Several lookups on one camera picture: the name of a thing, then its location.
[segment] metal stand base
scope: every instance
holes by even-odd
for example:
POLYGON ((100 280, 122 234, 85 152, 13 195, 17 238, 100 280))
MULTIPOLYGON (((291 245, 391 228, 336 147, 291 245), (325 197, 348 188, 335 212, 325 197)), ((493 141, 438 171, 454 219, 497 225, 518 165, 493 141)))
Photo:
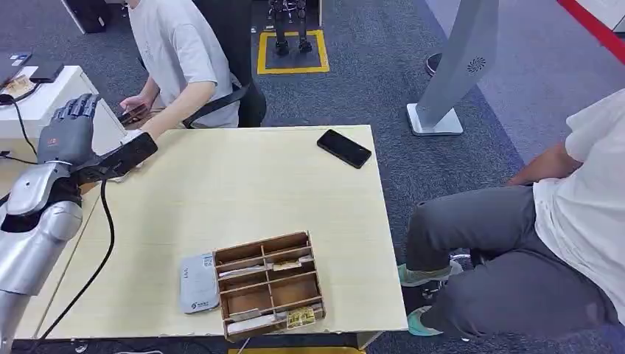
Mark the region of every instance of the metal stand base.
POLYGON ((439 68, 439 64, 441 63, 441 59, 443 58, 443 53, 432 54, 425 60, 425 71, 430 75, 434 76, 436 70, 439 68))
POLYGON ((416 136, 460 135, 464 132, 458 115, 453 108, 433 128, 423 128, 421 126, 419 115, 416 112, 416 103, 409 103, 406 105, 406 109, 408 110, 408 121, 411 124, 412 133, 416 136))

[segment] black chair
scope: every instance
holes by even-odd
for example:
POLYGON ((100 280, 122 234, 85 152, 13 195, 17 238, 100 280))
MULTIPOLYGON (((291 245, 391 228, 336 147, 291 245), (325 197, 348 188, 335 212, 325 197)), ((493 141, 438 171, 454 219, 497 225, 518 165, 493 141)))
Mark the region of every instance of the black chair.
MULTIPOLYGON (((482 251, 480 249, 470 249, 469 254, 454 254, 451 256, 452 260, 458 261, 461 259, 469 258, 471 260, 471 265, 473 268, 477 266, 482 266, 487 262, 495 259, 497 256, 494 254, 490 254, 489 252, 482 251)), ((425 285, 422 285, 421 296, 423 300, 428 304, 434 303, 436 300, 436 296, 439 294, 439 291, 447 284, 447 281, 441 282, 429 282, 425 285)))
MULTIPOLYGON (((259 127, 267 113, 267 100, 252 77, 252 0, 193 0, 193 2, 211 25, 228 58, 230 72, 241 86, 232 83, 231 94, 204 105, 183 121, 184 126, 193 129, 192 123, 198 118, 240 101, 239 128, 259 127)), ((139 62, 145 68, 141 57, 139 62)))

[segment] gray carpet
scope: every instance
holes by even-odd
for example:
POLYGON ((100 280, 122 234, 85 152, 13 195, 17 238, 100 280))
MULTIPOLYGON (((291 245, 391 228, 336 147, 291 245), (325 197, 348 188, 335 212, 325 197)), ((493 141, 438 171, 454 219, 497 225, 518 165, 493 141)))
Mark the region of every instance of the gray carpet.
MULTIPOLYGON (((38 60, 81 65, 112 108, 142 86, 128 24, 118 18, 108 32, 81 36, 64 9, 51 0, 4 0, 1 50, 34 49, 38 60)), ((268 99, 267 126, 370 124, 391 233, 399 263, 404 260, 408 217, 418 201, 464 190, 496 186, 522 161, 478 89, 458 104, 466 133, 416 138, 405 104, 427 85, 422 60, 444 36, 424 0, 327 0, 324 30, 330 72, 258 78, 268 99)), ((368 353, 618 353, 619 329, 576 333, 546 340, 500 335, 464 343, 445 336, 416 338, 386 333, 368 353)), ((89 354, 157 346, 167 353, 224 353, 222 339, 101 341, 89 354)), ((353 344, 352 336, 265 336, 253 346, 353 344)), ((24 348, 25 343, 17 343, 24 348)), ((71 344, 47 344, 40 353, 67 353, 71 344)))

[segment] box compartment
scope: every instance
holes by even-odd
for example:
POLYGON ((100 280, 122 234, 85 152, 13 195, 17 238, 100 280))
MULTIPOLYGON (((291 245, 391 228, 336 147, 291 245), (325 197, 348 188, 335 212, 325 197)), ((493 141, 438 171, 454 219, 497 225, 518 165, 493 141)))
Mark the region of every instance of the box compartment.
POLYGON ((306 232, 217 250, 214 259, 227 340, 285 330, 289 311, 300 308, 326 316, 306 232))

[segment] red stripe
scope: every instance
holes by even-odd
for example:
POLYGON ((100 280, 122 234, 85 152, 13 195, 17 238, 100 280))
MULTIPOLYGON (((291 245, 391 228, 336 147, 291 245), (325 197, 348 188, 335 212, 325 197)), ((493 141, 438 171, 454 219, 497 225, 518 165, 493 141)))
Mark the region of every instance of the red stripe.
POLYGON ((558 0, 558 2, 625 64, 625 43, 608 26, 599 21, 592 13, 589 13, 576 0, 558 0))

